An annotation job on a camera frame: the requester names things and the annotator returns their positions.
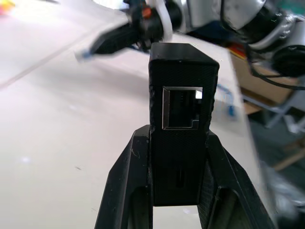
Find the table surface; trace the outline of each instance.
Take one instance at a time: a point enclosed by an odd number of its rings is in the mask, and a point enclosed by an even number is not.
[[[78,63],[75,52],[124,15],[85,0],[15,3],[0,18],[0,228],[92,229],[110,168],[133,131],[149,123],[149,56],[124,50]],[[267,204],[228,51],[184,35],[172,42],[220,63],[219,83],[238,114],[228,122],[215,106],[211,130]],[[196,207],[155,208],[154,228],[200,228]]]

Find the white surface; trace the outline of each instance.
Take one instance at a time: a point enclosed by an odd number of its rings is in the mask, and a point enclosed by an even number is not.
[[[95,38],[90,30],[105,30],[124,17],[89,1],[66,0],[50,6],[53,14],[45,24],[43,15],[24,21],[25,1],[19,2],[0,21],[0,228],[92,229],[110,168],[133,131],[149,123],[149,56],[125,50],[79,64],[74,52]],[[43,7],[30,3],[28,10]],[[217,60],[219,82],[243,111],[229,53],[185,36],[173,41],[190,42]],[[239,114],[238,131],[215,117],[211,130],[263,196],[244,115]],[[155,209],[154,228],[200,228],[196,208]]]

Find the cardboard box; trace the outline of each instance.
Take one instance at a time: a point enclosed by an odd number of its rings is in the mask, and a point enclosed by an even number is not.
[[[250,92],[258,94],[259,96],[262,96],[277,104],[284,102],[287,99],[287,97],[291,94],[292,90],[290,89],[272,85],[257,77],[252,76],[247,61],[233,54],[231,54],[231,56],[232,56],[233,66],[236,71],[236,76],[241,88],[244,88]],[[274,72],[270,70],[266,70],[262,67],[256,67],[255,69],[262,74],[266,74],[266,75],[275,74]],[[280,78],[271,78],[271,80],[288,85],[297,85],[297,79],[294,78],[280,77]]]

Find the floor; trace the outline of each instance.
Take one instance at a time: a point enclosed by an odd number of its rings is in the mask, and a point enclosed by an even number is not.
[[[301,138],[304,134],[291,134],[283,121],[272,129],[266,129],[262,125],[261,118],[262,115],[259,112],[250,115],[250,127],[260,159],[272,166],[287,157],[287,153],[282,150],[283,147]],[[280,173],[305,192],[305,159],[287,167]]]

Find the robotic arm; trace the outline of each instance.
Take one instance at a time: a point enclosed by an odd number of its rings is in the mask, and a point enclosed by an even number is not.
[[[212,21],[245,43],[253,76],[277,86],[305,90],[301,86],[276,83],[272,77],[305,74],[305,21],[279,9],[273,0],[147,0],[126,12],[129,22],[102,34],[87,55],[111,54],[137,44],[148,50],[153,42],[168,41],[173,31],[187,33]],[[253,62],[264,62],[279,75],[258,73]]]

